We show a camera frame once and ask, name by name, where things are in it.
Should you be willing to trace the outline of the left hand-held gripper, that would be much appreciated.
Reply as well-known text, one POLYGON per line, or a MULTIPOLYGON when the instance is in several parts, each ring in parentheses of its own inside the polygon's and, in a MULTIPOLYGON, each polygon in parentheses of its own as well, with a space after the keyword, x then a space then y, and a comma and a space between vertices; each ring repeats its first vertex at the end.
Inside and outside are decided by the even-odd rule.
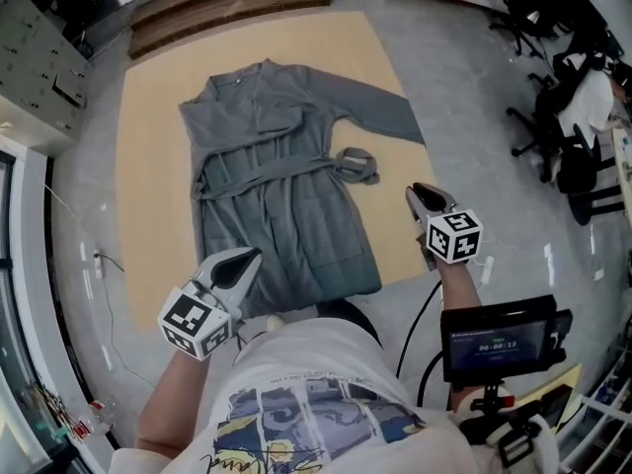
POLYGON ((206 257, 195 278, 170 292, 158 324, 164 339, 197 360, 237 335, 242 302, 263 262, 258 248, 227 249, 206 257))

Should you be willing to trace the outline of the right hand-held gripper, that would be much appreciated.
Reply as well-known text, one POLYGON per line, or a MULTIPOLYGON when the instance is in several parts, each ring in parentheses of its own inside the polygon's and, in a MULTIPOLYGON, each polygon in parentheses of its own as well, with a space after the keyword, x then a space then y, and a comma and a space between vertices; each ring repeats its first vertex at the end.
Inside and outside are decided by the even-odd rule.
POLYGON ((472 209, 456 211, 460 204, 450 193, 425 183, 407 187, 405 196, 414 220, 426 226, 425 248, 435 259, 452 265, 479 254, 483 224, 472 209), (428 211, 445 214, 429 217, 428 211))

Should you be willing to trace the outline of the grey robe with belt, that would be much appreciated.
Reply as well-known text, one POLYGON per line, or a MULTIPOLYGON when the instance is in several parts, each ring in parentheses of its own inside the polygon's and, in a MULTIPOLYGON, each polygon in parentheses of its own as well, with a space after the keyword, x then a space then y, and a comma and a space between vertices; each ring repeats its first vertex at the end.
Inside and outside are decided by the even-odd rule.
POLYGON ((245 317, 370 294, 381 279, 348 185, 374 185, 368 152, 331 150, 339 119, 416 144, 409 101, 346 77, 264 60, 212 76, 180 105, 192 151, 197 253, 255 247, 245 317))

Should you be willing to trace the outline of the person's right forearm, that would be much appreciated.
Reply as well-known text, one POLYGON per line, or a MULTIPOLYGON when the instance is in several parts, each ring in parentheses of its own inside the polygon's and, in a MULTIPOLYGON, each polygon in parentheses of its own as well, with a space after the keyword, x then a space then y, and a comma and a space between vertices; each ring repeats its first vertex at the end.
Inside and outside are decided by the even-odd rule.
POLYGON ((436 267, 441 280, 444 310, 481 306, 478 291, 464 263, 447 264, 438 260, 436 267))

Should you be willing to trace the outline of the person's white printed t-shirt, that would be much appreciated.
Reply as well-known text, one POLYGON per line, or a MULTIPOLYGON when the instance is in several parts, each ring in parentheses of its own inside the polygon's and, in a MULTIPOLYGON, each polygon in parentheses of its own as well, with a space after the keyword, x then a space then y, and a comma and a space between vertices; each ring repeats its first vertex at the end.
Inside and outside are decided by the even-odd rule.
POLYGON ((417 407, 365 330, 309 319, 247 345, 189 444, 120 449, 109 474, 558 474, 541 418, 533 451, 508 467, 494 437, 460 431, 471 415, 468 402, 417 407))

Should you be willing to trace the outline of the person's black trousers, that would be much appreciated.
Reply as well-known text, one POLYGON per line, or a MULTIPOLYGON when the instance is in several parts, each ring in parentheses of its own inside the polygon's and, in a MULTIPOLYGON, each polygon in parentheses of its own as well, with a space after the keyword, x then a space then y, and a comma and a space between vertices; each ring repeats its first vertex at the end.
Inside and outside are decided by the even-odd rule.
POLYGON ((338 337, 348 336, 352 341, 371 337, 381 348, 376 329, 367 316, 346 299, 320 302, 316 305, 318 326, 338 337))

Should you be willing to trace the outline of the black office chair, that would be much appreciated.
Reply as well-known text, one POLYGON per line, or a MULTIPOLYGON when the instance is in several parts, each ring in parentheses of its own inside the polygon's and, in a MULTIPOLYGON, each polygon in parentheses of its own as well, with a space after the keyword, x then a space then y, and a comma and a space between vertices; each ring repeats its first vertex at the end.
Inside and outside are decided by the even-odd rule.
POLYGON ((529 55, 543 54, 534 40, 555 39, 560 28, 564 33, 580 33, 589 41, 600 43, 607 31, 607 21, 590 0, 503 0, 507 11, 495 12, 491 30, 513 36, 516 53, 529 48, 529 55))
POLYGON ((557 175, 555 168, 561 168, 562 153, 572 147, 584 148, 592 155, 592 146, 582 136, 577 126, 575 134, 565 137, 560 128, 557 116, 570 103, 573 95, 583 79, 584 74, 576 71, 562 81, 554 82, 552 78, 541 77, 533 72, 527 75, 527 79, 536 82, 541 88, 535 99, 534 111, 530 118, 519 110, 509 107, 507 114, 519 119, 531 134, 531 141, 522 148, 514 148, 512 156, 518 157, 525 152, 535 149, 542 158, 539 179, 543 183, 550 183, 557 175))

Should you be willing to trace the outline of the black monitor screen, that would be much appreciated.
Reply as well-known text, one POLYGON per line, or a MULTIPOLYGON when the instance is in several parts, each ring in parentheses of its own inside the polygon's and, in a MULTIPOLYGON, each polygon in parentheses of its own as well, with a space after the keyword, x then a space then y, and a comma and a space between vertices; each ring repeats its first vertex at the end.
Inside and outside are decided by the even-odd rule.
POLYGON ((444 381, 454 386, 499 384, 544 372, 566 359, 563 342, 573 313, 553 295, 444 310, 440 332, 444 381))

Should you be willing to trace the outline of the clear plastic bottle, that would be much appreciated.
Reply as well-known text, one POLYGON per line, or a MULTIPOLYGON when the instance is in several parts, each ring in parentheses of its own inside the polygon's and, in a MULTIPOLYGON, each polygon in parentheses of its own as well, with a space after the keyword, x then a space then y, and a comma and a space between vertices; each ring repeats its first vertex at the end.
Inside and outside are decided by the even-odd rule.
POLYGON ((118 405, 112 398, 89 403, 90 427, 95 433, 107 434, 116 423, 118 405))

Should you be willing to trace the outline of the small wooden side table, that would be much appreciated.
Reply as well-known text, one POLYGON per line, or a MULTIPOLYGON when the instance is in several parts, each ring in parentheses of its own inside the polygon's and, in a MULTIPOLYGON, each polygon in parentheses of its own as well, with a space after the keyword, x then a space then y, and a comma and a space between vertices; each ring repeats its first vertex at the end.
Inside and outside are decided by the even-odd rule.
POLYGON ((581 396, 576 392, 577 384, 580 380, 580 376, 582 374, 582 366, 577 363, 567 369, 564 373, 560 374, 556 379, 550 382, 550 384, 544 389, 544 393, 558 387, 561 384, 567 384, 573 388, 572 395, 569 399, 565 412, 560 420, 560 423, 557 428, 551 429, 553 434, 556 434, 561 430, 562 426, 567 423, 572 416, 579 410, 579 406, 581 405, 581 396))

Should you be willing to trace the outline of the black framed glass window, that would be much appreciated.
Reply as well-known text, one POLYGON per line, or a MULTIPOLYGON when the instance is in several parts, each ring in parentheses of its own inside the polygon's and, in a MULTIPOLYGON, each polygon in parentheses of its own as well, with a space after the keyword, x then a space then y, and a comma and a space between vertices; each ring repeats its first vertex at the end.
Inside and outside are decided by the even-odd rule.
POLYGON ((0 474, 28 474, 33 467, 30 428, 19 403, 26 378, 12 317, 9 203, 14 163, 0 151, 0 474))

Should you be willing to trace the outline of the black flat device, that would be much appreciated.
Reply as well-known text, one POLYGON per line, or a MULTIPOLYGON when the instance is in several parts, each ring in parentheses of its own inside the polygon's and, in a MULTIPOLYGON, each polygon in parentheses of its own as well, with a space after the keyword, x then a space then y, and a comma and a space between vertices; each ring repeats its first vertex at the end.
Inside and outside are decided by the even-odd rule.
POLYGON ((543 394, 540 398, 540 415, 551 429, 558 427, 572 392, 573 388, 571 386, 561 384, 543 394))

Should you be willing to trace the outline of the brown wooden platform steps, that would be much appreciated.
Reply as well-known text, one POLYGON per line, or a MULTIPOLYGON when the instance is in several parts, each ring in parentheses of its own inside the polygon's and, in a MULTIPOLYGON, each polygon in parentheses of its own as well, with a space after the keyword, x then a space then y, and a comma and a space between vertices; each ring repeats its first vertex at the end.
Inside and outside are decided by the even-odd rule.
POLYGON ((132 13, 128 56, 137 60, 178 40, 237 21, 330 4, 331 0, 152 0, 132 13))

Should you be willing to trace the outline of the grey metal locker cabinet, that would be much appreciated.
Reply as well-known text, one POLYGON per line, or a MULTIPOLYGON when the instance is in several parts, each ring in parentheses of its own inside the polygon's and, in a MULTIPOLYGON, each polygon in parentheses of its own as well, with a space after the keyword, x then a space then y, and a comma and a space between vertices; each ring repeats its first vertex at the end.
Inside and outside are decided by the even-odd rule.
POLYGON ((49 157, 80 136, 90 63, 31 0, 0 0, 0 133, 49 157))

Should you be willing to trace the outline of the black monitor mount rig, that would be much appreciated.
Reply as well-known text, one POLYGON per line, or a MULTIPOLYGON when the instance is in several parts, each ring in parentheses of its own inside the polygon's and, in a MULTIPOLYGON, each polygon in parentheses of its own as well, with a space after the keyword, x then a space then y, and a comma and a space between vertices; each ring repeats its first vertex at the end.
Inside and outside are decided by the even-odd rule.
POLYGON ((470 410, 477 413, 458 427, 471 445, 487 445, 500 459, 504 474, 530 474, 535 460, 535 439, 542 427, 532 419, 541 409, 539 400, 516 407, 513 395, 501 396, 500 385, 488 384, 483 396, 474 398, 470 410))

